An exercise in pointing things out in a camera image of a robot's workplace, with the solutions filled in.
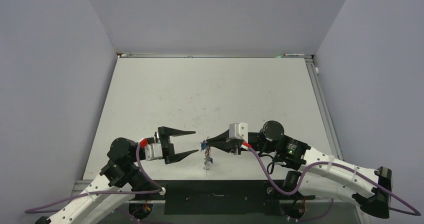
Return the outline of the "metal carabiner keyring with keys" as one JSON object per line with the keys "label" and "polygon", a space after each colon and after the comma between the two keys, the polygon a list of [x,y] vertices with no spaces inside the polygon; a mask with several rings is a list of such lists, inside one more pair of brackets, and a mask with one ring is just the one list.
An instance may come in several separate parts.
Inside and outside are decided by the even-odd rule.
{"label": "metal carabiner keyring with keys", "polygon": [[210,165],[213,164],[213,158],[211,157],[212,150],[211,150],[211,147],[206,142],[206,140],[203,140],[202,142],[205,142],[207,144],[207,148],[205,150],[201,150],[201,147],[200,147],[200,151],[204,153],[203,169],[205,170],[206,175],[208,175],[208,171],[210,170]]}

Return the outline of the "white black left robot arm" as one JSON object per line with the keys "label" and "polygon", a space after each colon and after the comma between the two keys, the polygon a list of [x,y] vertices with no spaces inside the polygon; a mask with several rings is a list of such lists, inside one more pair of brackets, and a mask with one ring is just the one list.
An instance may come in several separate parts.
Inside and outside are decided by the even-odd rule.
{"label": "white black left robot arm", "polygon": [[38,224],[96,224],[120,205],[133,198],[147,195],[164,196],[166,188],[153,181],[141,161],[164,160],[174,164],[195,153],[195,150],[176,153],[171,137],[194,134],[193,131],[161,126],[154,136],[134,141],[118,137],[107,152],[108,161],[99,174],[78,195],[64,199],[67,205],[42,216]]}

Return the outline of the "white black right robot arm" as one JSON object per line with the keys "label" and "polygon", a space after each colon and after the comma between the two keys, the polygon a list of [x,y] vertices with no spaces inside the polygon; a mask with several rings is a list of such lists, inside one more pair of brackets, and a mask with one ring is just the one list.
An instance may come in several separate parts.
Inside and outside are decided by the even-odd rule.
{"label": "white black right robot arm", "polygon": [[206,139],[203,145],[234,155],[248,151],[257,158],[273,153],[272,162],[289,171],[282,185],[269,182],[275,192],[289,198],[301,195],[339,199],[370,216],[390,216],[390,169],[360,167],[325,154],[286,135],[283,125],[276,120],[265,122],[258,132],[250,132],[247,123],[232,123],[227,131]]}

